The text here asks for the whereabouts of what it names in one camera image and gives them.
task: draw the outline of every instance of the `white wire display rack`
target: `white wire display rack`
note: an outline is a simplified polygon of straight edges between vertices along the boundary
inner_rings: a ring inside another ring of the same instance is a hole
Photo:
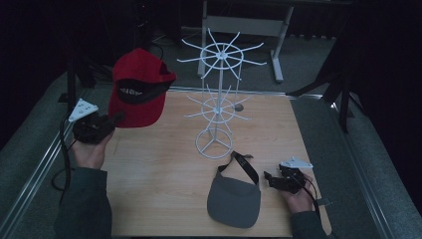
[[[243,120],[249,120],[247,118],[240,117],[236,115],[236,111],[242,109],[241,103],[246,101],[247,99],[238,101],[238,91],[239,91],[239,83],[241,81],[240,75],[242,70],[243,63],[249,63],[253,65],[262,66],[267,63],[257,63],[253,61],[245,60],[244,52],[257,49],[263,45],[260,44],[258,46],[250,47],[247,49],[240,49],[233,45],[236,39],[239,37],[240,33],[238,33],[230,43],[217,43],[211,34],[211,30],[208,29],[208,34],[212,39],[212,43],[210,45],[205,46],[204,48],[195,46],[193,44],[187,43],[185,40],[182,42],[190,47],[199,49],[200,57],[188,60],[179,60],[178,62],[186,63],[186,62],[193,62],[193,61],[201,61],[208,70],[206,73],[201,77],[202,80],[202,99],[195,100],[188,96],[189,100],[200,104],[201,110],[197,114],[188,115],[186,117],[198,117],[203,116],[208,120],[208,124],[204,130],[202,130],[195,140],[195,145],[198,151],[209,158],[221,158],[227,155],[233,147],[233,141],[231,138],[231,131],[228,121],[232,118],[240,118]],[[212,70],[219,71],[219,82],[218,82],[218,91],[217,93],[212,92],[208,86],[205,86],[205,78]],[[223,80],[224,80],[224,71],[230,71],[234,77],[236,78],[236,89],[234,90],[234,100],[230,101],[228,99],[229,93],[231,93],[231,86],[223,91]],[[223,125],[228,132],[221,128],[220,125]],[[219,150],[207,150],[213,144],[219,144]]]

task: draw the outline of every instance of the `person's right hand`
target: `person's right hand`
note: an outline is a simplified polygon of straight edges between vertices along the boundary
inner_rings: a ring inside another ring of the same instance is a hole
[[[304,174],[304,176],[307,179],[305,188],[310,189],[311,181],[313,181],[313,179],[306,174]],[[281,194],[288,203],[289,209],[292,213],[312,211],[314,209],[313,200],[303,189],[299,190],[295,194],[292,194],[289,191],[281,191]]]

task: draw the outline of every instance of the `black strap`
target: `black strap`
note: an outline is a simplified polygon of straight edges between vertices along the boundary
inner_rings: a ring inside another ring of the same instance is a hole
[[[260,180],[257,171],[251,166],[251,164],[246,160],[246,155],[242,155],[238,153],[237,151],[234,151],[230,154],[230,161],[225,164],[218,167],[218,171],[222,172],[224,169],[227,168],[227,166],[233,161],[233,158],[236,158],[236,160],[239,162],[239,164],[242,166],[243,170],[248,174],[248,176],[254,181],[256,185],[258,185],[258,182]]]

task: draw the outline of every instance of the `table surface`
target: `table surface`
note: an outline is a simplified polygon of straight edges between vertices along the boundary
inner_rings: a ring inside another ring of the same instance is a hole
[[[280,192],[269,187],[264,178],[264,171],[280,176],[278,164],[292,156],[309,161],[290,100],[281,95],[227,97],[232,103],[243,101],[244,109],[231,119],[222,113],[227,125],[219,123],[218,128],[232,132],[229,135],[233,150],[254,156],[250,163],[260,176],[262,191],[257,223],[240,229],[214,221],[207,212],[207,196],[217,166],[227,163],[229,155],[209,158],[195,145],[208,119],[203,115],[188,116],[201,113],[201,104],[191,99],[202,102],[202,97],[195,92],[167,92],[163,113],[155,124],[116,129],[106,149],[103,167],[108,171],[112,235],[292,236],[289,209]],[[225,112],[233,113],[231,108],[225,108]],[[212,143],[205,152],[218,154],[225,150]],[[315,177],[311,169],[303,172]],[[237,163],[232,163],[223,175],[252,182]],[[316,180],[314,184],[320,195]],[[331,227],[324,207],[320,213],[322,226],[329,234]]]

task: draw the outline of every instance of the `gray floor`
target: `gray floor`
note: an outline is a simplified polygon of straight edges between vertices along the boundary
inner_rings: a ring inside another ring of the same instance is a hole
[[[274,39],[246,36],[240,40],[237,46],[241,49],[264,42],[262,48],[248,52],[245,58],[270,63],[269,51],[274,47]],[[199,44],[197,37],[188,36],[186,41]],[[219,41],[227,42],[230,38],[222,36]],[[168,68],[178,76],[173,87],[201,87],[197,63],[176,61],[197,57],[198,50],[186,46],[178,48],[166,39],[156,43],[163,49],[163,60]],[[270,64],[245,64],[240,90],[285,93],[311,83],[333,43],[334,40],[326,39],[286,39],[280,57],[285,81],[282,84],[274,81]],[[157,56],[160,54],[158,48],[153,48],[152,52]],[[212,73],[209,79],[217,76]],[[231,78],[227,73],[225,82],[230,82]],[[325,88],[322,86],[309,94],[320,95]],[[48,147],[55,141],[60,121],[66,113],[67,106],[57,103],[59,95],[65,91],[66,75],[63,75],[46,90],[0,153],[0,215],[2,223],[16,222],[11,223],[14,233],[9,233],[10,238],[54,237],[52,226],[61,193],[51,186],[51,178],[63,168],[63,158],[58,151],[48,151]],[[99,82],[94,89],[78,92],[79,96],[98,105],[102,113],[106,111],[109,93],[110,84],[105,82]],[[422,219],[369,119],[355,105],[350,105],[353,117],[347,119],[349,134],[345,134],[338,126],[336,111],[323,100],[305,96],[292,99],[292,105],[308,154],[315,165],[321,194],[332,202],[327,207],[333,229],[330,236],[344,239],[422,238]],[[45,165],[48,172],[45,176],[36,175],[39,176],[39,187],[26,184],[40,164]],[[9,220],[11,217],[6,218],[6,215],[26,186],[38,191],[28,193],[31,203],[28,208],[23,207],[22,216],[13,218],[15,221]]]

